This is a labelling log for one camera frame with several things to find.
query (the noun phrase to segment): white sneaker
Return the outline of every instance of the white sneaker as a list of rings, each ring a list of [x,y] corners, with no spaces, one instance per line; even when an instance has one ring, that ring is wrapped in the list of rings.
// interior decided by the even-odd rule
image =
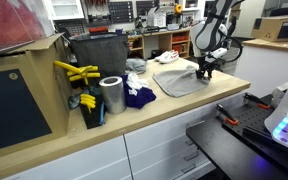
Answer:
[[[178,60],[180,57],[177,51],[171,51],[166,58],[160,59],[160,63],[167,64]]]
[[[171,51],[165,51],[162,55],[155,57],[155,61],[160,61],[161,59],[165,59]]]

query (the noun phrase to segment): laptop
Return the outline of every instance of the laptop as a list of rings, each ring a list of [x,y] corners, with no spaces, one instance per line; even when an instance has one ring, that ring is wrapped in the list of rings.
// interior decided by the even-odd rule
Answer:
[[[17,48],[20,48],[22,46],[25,46],[27,44],[30,44],[34,41],[22,41],[22,42],[9,42],[9,43],[0,43],[0,56],[10,52],[12,50],[15,50]]]

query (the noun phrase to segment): gray cloth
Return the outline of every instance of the gray cloth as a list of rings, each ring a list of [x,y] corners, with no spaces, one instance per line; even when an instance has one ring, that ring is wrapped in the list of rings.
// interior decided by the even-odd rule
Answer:
[[[128,58],[126,60],[126,72],[133,71],[141,74],[146,71],[146,61],[140,58]]]
[[[164,71],[153,75],[156,83],[166,94],[174,97],[184,96],[205,88],[209,81],[196,78],[196,68],[187,66],[186,70]]]

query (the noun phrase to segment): silver tape roll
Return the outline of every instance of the silver tape roll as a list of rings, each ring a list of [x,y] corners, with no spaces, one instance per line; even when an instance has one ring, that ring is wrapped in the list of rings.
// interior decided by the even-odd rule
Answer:
[[[123,80],[121,77],[112,76],[100,81],[107,112],[119,114],[126,109]]]

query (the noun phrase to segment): purple cloth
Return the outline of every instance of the purple cloth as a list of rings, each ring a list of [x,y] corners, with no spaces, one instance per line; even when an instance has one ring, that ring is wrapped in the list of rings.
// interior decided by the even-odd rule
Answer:
[[[142,87],[140,90],[136,90],[137,96],[129,94],[129,90],[132,88],[126,83],[128,75],[122,75],[121,77],[123,79],[125,102],[127,107],[141,109],[145,106],[145,104],[156,99],[153,91],[145,87]]]

